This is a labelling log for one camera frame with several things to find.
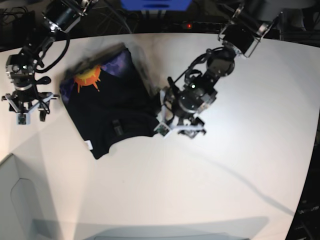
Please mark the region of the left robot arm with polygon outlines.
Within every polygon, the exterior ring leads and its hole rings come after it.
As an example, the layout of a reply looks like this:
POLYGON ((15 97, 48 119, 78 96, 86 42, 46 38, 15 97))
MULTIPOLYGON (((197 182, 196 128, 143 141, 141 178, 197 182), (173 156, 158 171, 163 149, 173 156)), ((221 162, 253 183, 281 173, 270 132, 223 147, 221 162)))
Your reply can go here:
POLYGON ((282 9, 270 0, 240 0, 236 9, 222 0, 217 5, 229 16, 218 34, 221 46, 208 48, 189 65, 181 74, 182 88, 168 77, 168 86, 159 93, 161 120, 154 132, 164 138, 173 131, 191 139, 206 134, 199 115, 216 100, 216 83, 234 71, 236 57, 251 56, 282 9))

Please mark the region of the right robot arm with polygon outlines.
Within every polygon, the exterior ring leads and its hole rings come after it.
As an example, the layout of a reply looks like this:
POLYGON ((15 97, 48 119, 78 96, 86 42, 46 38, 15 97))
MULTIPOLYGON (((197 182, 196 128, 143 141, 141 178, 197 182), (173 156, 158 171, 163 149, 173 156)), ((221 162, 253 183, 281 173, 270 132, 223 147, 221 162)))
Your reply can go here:
POLYGON ((52 92, 39 92, 39 85, 48 85, 51 78, 43 76, 36 79, 36 74, 43 74, 52 69, 66 54, 70 38, 62 53, 49 66, 43 59, 48 49, 55 42, 59 33, 68 36, 72 28, 97 4, 95 0, 54 0, 43 12, 43 22, 35 28, 19 53, 10 55, 5 64, 8 79, 14 85, 14 91, 1 97, 9 103, 9 111, 15 113, 18 125, 28 125, 31 114, 39 111, 40 121, 44 122, 50 114, 50 102, 59 95, 52 92))

